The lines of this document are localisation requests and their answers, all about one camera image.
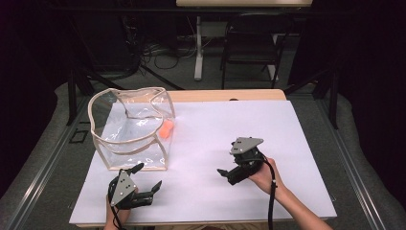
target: wooden desk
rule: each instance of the wooden desk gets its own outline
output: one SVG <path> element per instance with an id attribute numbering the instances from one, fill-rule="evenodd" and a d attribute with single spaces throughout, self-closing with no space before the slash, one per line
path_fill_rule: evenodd
<path id="1" fill-rule="evenodd" d="M 277 160 L 286 186 L 319 217 L 336 217 L 293 106 L 281 90 L 169 93 L 177 116 L 169 168 L 165 172 L 131 175 L 140 192 L 148 191 L 159 180 L 163 183 L 152 205 L 134 209 L 127 224 L 267 221 L 267 194 L 248 179 L 231 186 L 216 171 L 236 166 L 229 150 L 238 136 L 263 138 L 259 149 Z M 95 152 L 70 223 L 103 226 L 106 190 L 117 174 L 109 171 Z M 292 217 L 276 202 L 274 219 Z"/>
<path id="2" fill-rule="evenodd" d="M 310 7 L 313 0 L 176 0 L 178 7 L 216 7 L 216 8 L 302 8 Z M 196 81 L 202 80 L 202 68 L 203 68 L 203 50 L 202 50 L 202 28 L 208 27 L 206 31 L 209 32 L 208 36 L 223 36 L 226 22 L 209 23 L 205 26 L 201 21 L 200 16 L 197 16 L 196 21 L 196 64 L 194 66 L 194 79 Z M 275 66 L 268 66 L 269 75 L 272 77 L 275 72 Z"/>

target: clear plastic bag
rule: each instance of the clear plastic bag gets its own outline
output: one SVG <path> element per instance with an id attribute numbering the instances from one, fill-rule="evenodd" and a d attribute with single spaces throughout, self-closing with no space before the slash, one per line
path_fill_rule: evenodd
<path id="1" fill-rule="evenodd" d="M 88 114 L 96 150 L 107 169 L 166 170 L 175 112 L 161 87 L 106 89 L 89 102 Z"/>

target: dark background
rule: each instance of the dark background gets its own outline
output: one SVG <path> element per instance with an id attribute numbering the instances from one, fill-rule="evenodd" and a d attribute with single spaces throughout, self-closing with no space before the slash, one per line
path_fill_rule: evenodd
<path id="1" fill-rule="evenodd" d="M 75 6 L 81 2 L 63 3 Z M 109 0 L 93 2 L 112 6 Z M 150 2 L 138 3 L 158 7 L 148 5 Z M 174 0 L 154 3 L 175 7 Z M 361 148 L 385 186 L 405 207 L 406 9 L 400 0 L 387 0 L 377 11 L 366 10 L 374 9 L 377 3 L 314 0 L 314 10 L 357 9 L 355 21 L 360 23 L 308 20 L 289 81 L 302 81 L 335 57 L 345 57 L 339 68 L 339 92 L 352 104 Z M 77 17 L 78 33 L 72 31 L 66 18 L 47 14 L 36 1 L 0 4 L 2 195 L 51 119 L 56 108 L 55 89 L 72 74 L 79 75 L 76 61 L 98 71 L 125 71 L 134 68 L 134 58 L 124 42 L 118 16 Z M 145 34 L 176 47 L 176 34 L 181 33 L 178 17 L 145 19 L 149 29 Z M 343 45 L 343 39 L 353 44 Z"/>

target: wearable gripper device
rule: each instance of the wearable gripper device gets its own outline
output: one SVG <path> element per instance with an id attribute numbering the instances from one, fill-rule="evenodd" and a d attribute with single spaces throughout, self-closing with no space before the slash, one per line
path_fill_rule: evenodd
<path id="1" fill-rule="evenodd" d="M 257 145 L 263 142 L 262 139 L 252 137 L 238 137 L 230 150 L 235 158 L 237 166 L 231 171 L 217 169 L 221 176 L 227 177 L 231 185 L 248 178 L 248 176 L 259 171 L 265 156 L 259 151 Z"/>
<path id="2" fill-rule="evenodd" d="M 120 170 L 119 175 L 110 182 L 107 196 L 111 207 L 128 210 L 152 204 L 153 196 L 161 188 L 162 180 L 153 186 L 150 192 L 135 193 L 137 186 L 130 178 L 132 173 L 138 172 L 143 166 L 144 163 L 141 163 L 132 169 Z"/>

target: chair backrest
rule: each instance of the chair backrest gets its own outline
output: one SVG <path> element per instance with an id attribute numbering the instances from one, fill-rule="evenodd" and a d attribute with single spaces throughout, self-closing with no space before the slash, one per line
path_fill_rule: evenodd
<path id="1" fill-rule="evenodd" d="M 281 34 L 293 28 L 292 18 L 285 13 L 242 13 L 231 18 L 226 27 L 226 38 Z"/>

